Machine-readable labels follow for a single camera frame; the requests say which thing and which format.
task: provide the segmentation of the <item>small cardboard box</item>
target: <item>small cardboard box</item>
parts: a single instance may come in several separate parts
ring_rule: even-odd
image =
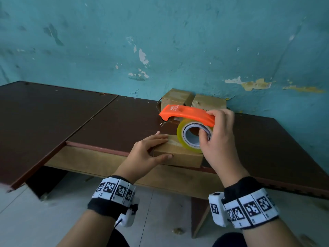
[[[203,154],[192,152],[184,148],[178,141],[177,135],[169,135],[168,142],[153,149],[153,156],[171,153],[173,157],[166,160],[164,165],[200,168]]]
[[[207,96],[207,95],[195,95],[191,107],[200,108],[206,111],[213,109],[225,109],[226,108],[226,100]]]
[[[158,101],[157,109],[159,112],[161,112],[163,108],[166,107],[166,105],[172,104],[185,105],[190,107],[192,105],[193,98],[194,94],[191,92],[172,88]]]

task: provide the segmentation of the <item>wall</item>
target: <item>wall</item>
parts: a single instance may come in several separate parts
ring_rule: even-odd
[[[329,173],[328,7],[0,0],[0,84],[23,79],[154,100],[175,87],[230,98],[234,111],[276,118]]]

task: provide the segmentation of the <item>orange tape dispenser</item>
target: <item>orange tape dispenser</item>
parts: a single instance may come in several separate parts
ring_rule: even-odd
[[[212,136],[215,117],[207,114],[207,112],[202,109],[182,105],[166,105],[159,115],[165,121],[170,117],[184,118],[178,125],[177,138],[183,147],[191,151],[202,152],[200,149],[199,136],[191,132],[192,128],[203,129],[208,135],[208,140]]]

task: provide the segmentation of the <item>black pants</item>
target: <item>black pants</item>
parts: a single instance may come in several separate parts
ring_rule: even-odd
[[[107,247],[113,246],[129,247],[124,236],[116,229],[113,229],[107,243]],[[247,244],[242,233],[229,232],[217,239],[212,247],[247,247]]]

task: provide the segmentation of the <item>tape roll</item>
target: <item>tape roll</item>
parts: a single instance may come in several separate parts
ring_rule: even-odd
[[[212,136],[212,127],[205,126],[203,123],[191,119],[183,119],[177,127],[177,138],[182,146],[193,152],[201,153],[199,136],[194,135],[190,131],[192,128],[201,128],[205,130],[209,140]]]

